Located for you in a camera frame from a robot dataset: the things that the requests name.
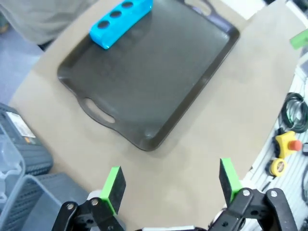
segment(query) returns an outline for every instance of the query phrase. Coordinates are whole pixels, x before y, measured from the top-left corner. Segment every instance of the gray plastic bin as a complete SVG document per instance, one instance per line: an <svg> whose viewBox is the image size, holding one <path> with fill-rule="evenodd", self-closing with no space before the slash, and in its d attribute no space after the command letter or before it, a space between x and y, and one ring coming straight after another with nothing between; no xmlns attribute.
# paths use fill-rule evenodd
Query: gray plastic bin
<svg viewBox="0 0 308 231"><path fill-rule="evenodd" d="M0 231L51 231L61 205L82 204L89 193L65 173L26 175L19 181L0 220Z"/></svg>
<svg viewBox="0 0 308 231"><path fill-rule="evenodd" d="M18 112L0 103L0 212L21 177L46 174L52 165L52 156Z"/></svg>

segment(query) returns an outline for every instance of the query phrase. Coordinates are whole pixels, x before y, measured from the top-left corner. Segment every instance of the bolt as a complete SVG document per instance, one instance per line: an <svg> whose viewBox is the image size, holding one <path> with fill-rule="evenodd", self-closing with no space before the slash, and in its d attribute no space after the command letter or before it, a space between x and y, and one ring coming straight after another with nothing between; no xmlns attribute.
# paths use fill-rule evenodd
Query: bolt
<svg viewBox="0 0 308 231"><path fill-rule="evenodd" d="M244 195L244 196L249 196L249 195L250 195L250 191L247 190L247 189L245 189L245 190L243 191L243 195Z"/></svg>
<svg viewBox="0 0 308 231"><path fill-rule="evenodd" d="M67 209L68 209L68 210L71 210L71 209L73 209L73 208L74 208L74 205L73 205L73 204L68 204L68 205L67 205Z"/></svg>
<svg viewBox="0 0 308 231"><path fill-rule="evenodd" d="M92 204L93 206L97 205L97 204L98 204L98 200L97 200L97 199L93 199L93 200L91 201L91 204Z"/></svg>
<svg viewBox="0 0 308 231"><path fill-rule="evenodd" d="M270 191L270 195L271 195L272 197L276 197L276 196L277 196L277 192L276 192L276 191Z"/></svg>

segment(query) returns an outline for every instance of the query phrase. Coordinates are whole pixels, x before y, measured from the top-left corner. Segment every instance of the black cable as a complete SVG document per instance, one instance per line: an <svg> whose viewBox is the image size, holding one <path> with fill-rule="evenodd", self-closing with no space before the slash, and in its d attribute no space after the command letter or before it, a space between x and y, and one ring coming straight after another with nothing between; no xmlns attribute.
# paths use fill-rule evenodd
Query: black cable
<svg viewBox="0 0 308 231"><path fill-rule="evenodd" d="M300 109L302 116L300 119L296 118L293 120L292 116L289 117L287 112L290 110L290 108L294 107L295 104L297 105L298 109ZM290 92L287 94L281 109L281 116L283 123L290 130L296 133L303 133L308 129L308 106L305 103L303 96L298 93Z"/></svg>

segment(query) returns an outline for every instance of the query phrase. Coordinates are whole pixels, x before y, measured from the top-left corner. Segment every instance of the beige tabletop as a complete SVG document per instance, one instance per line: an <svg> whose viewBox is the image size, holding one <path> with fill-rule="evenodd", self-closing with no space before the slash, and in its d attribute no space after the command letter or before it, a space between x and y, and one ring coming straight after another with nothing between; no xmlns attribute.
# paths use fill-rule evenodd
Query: beige tabletop
<svg viewBox="0 0 308 231"><path fill-rule="evenodd" d="M219 158L231 157L240 178L251 167L293 79L300 51L289 39L304 26L283 0L250 22L213 0L241 38L163 144L147 153L88 117L56 74L90 26L120 1L99 1L61 34L11 105L52 153L53 171L65 171L88 191L102 188L112 166L122 166L127 189L119 214L129 231L206 228L224 204Z"/></svg>

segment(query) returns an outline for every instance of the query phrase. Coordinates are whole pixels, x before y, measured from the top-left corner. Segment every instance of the yellow round object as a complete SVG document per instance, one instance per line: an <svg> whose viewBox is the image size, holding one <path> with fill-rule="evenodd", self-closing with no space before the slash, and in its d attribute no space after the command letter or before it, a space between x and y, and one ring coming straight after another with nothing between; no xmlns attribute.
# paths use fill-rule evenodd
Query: yellow round object
<svg viewBox="0 0 308 231"><path fill-rule="evenodd" d="M270 165L270 173L276 177L281 177L286 170L287 162L284 159L277 158Z"/></svg>

